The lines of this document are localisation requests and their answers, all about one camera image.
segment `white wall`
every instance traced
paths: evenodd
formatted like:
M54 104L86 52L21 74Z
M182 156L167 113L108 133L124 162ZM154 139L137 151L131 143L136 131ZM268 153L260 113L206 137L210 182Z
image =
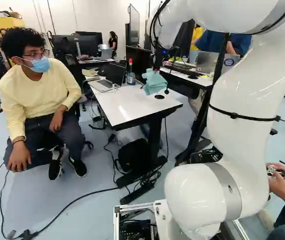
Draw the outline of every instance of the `white wall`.
M46 12L47 3L43 4L42 0L38 2L41 11ZM103 42L108 43L109 32L114 31L118 35L117 58L123 59L126 55L125 24L129 23L128 6L131 3L140 13L140 44L144 45L147 0L73 0L73 2L49 0L57 35L69 35L75 31L102 32ZM51 25L50 16L45 17L45 22L46 25Z
M14 12L18 12L22 15L27 27L40 31L33 0L0 0L0 11L10 12L9 7L11 7Z
M126 55L125 24L129 23L130 3L140 13L140 44L143 47L148 0L49 0L57 35L75 31L102 32L103 42L107 43L109 32L114 31L118 35L118 59ZM27 28L43 33L50 30L54 34L46 0L0 0L0 11L9 11L9 7L22 15Z

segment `game controller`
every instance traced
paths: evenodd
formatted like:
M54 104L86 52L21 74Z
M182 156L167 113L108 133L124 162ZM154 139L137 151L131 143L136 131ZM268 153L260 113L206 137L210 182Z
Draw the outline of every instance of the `game controller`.
M285 179L285 172L279 169L276 169L274 165L268 165L267 168L267 176L270 179L275 179L274 172L277 171L284 179Z

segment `gray floor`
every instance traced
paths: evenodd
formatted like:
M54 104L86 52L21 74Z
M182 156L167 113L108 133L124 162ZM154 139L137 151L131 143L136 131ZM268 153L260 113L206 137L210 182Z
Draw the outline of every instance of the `gray floor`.
M187 145L191 133L194 115L189 108L187 98L175 93L170 93L183 103L183 107L167 118L167 133L169 142L169 162L161 170L161 177L155 188L138 198L135 203L153 202L163 199L164 179L166 174L174 167L175 156ZM55 182L50 182L47 177L47 168L39 167L23 173L9 173L6 187L3 191L3 209L5 215L4 229L9 233L12 229L21 232L26 228L36 231L49 221L71 200L85 193L113 188L113 165L108 152L103 150L107 142L107 134L103 131L89 128L92 124L92 111L87 105L87 111L81 112L80 125L86 138L95 145L94 150L85 148L83 160L88 166L88 175L84 179L77 178L72 169L66 164L66 173ZM279 113L285 119L285 98ZM276 122L274 128L279 131L275 136L270 136L267 143L266 162L285 161L285 123ZM120 131L118 139L123 144L142 137L138 127ZM6 147L8 133L4 114L0 114L0 164ZM162 140L165 143L165 131L162 131ZM119 146L110 146L114 156L117 156ZM0 189L4 183L5 168L0 170ZM126 189L114 190L106 193L89 196L75 203L62 214L55 223L41 233L37 239L77 239L77 240L111 240L113 239L113 206L127 194ZM271 201L266 206L271 216L276 219L284 202L272 195ZM255 217L241 221L247 230L250 239L264 240L266 232Z

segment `eyeglasses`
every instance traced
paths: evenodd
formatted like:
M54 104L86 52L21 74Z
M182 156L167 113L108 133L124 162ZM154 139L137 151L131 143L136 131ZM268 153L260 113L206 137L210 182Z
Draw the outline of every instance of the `eyeglasses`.
M23 56L31 57L32 60L40 60L42 57L47 57L50 54L50 50L44 49L42 52L33 52L31 54L23 54Z

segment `blue cloth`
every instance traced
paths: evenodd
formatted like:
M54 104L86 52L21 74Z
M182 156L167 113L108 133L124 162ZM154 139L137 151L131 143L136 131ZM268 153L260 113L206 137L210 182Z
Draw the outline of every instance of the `blue cloth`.
M147 72L141 76L147 79L146 85L143 87L146 95L158 93L167 87L167 81L160 75L159 71L154 72L152 68L148 68Z
M206 30L195 46L201 51L219 53L224 41L224 33ZM237 54L244 56L251 45L252 36L246 34L232 33L231 43Z

